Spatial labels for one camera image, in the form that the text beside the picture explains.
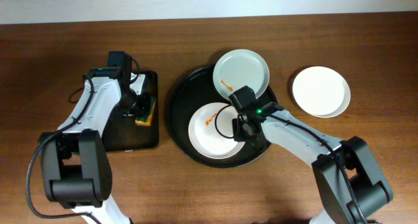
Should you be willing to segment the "green yellow sponge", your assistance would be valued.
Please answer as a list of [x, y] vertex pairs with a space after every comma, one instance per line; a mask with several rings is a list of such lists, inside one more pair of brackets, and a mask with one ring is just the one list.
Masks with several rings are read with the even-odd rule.
[[137, 103], [135, 124], [150, 127], [157, 107], [157, 99], [151, 95], [142, 96]]

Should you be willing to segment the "white pink plate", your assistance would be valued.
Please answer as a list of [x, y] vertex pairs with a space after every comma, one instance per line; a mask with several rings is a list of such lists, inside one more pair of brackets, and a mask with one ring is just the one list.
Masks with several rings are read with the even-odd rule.
[[[203, 156], [211, 159], [226, 159], [238, 153], [244, 142], [237, 142], [233, 138], [221, 136], [215, 128], [215, 118], [226, 103], [209, 103], [200, 107], [191, 117], [188, 135], [192, 146]], [[229, 106], [217, 117], [217, 128], [225, 136], [233, 135], [232, 119], [238, 115]]]

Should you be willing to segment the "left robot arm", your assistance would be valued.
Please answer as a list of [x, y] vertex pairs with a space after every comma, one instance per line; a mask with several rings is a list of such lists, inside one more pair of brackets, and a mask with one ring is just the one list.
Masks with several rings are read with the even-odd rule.
[[88, 223], [130, 223], [111, 195], [107, 152], [150, 149], [159, 142], [157, 75], [131, 72], [131, 64], [92, 68], [71, 115], [57, 131], [43, 133], [40, 159], [51, 202]]

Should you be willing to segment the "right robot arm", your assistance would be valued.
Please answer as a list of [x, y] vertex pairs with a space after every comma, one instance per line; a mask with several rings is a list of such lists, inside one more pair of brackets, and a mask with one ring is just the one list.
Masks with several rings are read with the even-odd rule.
[[393, 190], [369, 145], [326, 135], [276, 103], [239, 109], [248, 136], [262, 135], [312, 168], [323, 209], [311, 223], [366, 223], [393, 200]]

